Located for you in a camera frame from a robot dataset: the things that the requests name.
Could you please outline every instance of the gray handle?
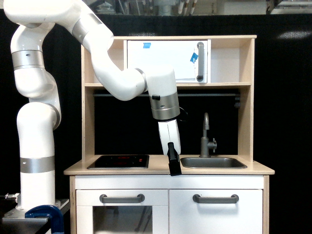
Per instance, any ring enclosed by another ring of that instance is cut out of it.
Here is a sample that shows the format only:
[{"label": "gray handle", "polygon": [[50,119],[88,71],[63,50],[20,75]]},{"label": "gray handle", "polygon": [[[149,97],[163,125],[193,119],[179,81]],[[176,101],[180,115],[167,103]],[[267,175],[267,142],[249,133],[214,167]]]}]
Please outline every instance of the gray handle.
[{"label": "gray handle", "polygon": [[194,202],[203,204],[235,204],[238,200],[239,197],[236,194],[231,197],[201,197],[198,194],[193,196]]},{"label": "gray handle", "polygon": [[99,196],[99,200],[102,203],[141,203],[145,200],[145,196],[139,194],[137,197],[107,197],[107,195],[102,194]]},{"label": "gray handle", "polygon": [[197,43],[198,48],[198,76],[196,77],[198,82],[204,79],[204,43]]}]

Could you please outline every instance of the gray faucet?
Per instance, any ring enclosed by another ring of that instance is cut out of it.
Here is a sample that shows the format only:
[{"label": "gray faucet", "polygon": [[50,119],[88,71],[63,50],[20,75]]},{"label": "gray faucet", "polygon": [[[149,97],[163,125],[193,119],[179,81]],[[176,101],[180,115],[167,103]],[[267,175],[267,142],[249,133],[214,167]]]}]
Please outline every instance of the gray faucet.
[{"label": "gray faucet", "polygon": [[203,123],[203,137],[200,141],[200,156],[199,157],[211,157],[209,155],[209,150],[216,150],[216,140],[213,138],[213,141],[209,141],[207,137],[207,130],[209,130],[209,117],[208,113],[204,115]]}]

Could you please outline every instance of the black induction cooktop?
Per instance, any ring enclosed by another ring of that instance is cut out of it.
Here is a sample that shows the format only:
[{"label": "black induction cooktop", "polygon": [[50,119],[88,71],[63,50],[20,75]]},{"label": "black induction cooktop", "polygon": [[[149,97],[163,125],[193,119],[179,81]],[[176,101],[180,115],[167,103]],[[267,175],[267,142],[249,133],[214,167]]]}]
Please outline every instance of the black induction cooktop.
[{"label": "black induction cooktop", "polygon": [[87,169],[146,169],[148,155],[103,155]]}]

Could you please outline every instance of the robotic arm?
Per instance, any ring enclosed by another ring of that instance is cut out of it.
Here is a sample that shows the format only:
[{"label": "robotic arm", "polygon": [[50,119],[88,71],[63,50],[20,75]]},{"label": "robotic arm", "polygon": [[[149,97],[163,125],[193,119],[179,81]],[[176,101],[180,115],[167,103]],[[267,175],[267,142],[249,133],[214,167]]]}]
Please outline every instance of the robotic arm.
[{"label": "robotic arm", "polygon": [[[42,56],[42,42],[55,23],[64,26],[90,52],[96,77],[113,96],[130,100],[148,90],[153,117],[159,121],[163,153],[169,157],[170,174],[181,174],[175,119],[180,111],[171,66],[119,70],[107,53],[113,33],[81,0],[5,0],[3,6],[6,16],[21,25],[12,38],[11,53],[16,87],[30,101],[17,119],[23,209],[55,201],[50,195],[54,194],[52,130],[60,123],[61,111],[55,80],[44,69]],[[45,189],[38,195],[35,188],[39,177]]]}]

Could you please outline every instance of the stainless steel sink basin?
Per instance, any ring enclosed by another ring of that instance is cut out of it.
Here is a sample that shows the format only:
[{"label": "stainless steel sink basin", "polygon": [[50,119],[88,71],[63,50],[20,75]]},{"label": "stainless steel sink basin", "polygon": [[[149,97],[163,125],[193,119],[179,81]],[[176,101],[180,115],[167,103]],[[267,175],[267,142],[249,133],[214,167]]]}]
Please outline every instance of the stainless steel sink basin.
[{"label": "stainless steel sink basin", "polygon": [[181,162],[183,167],[187,168],[247,168],[237,159],[228,157],[184,157],[181,158]]}]

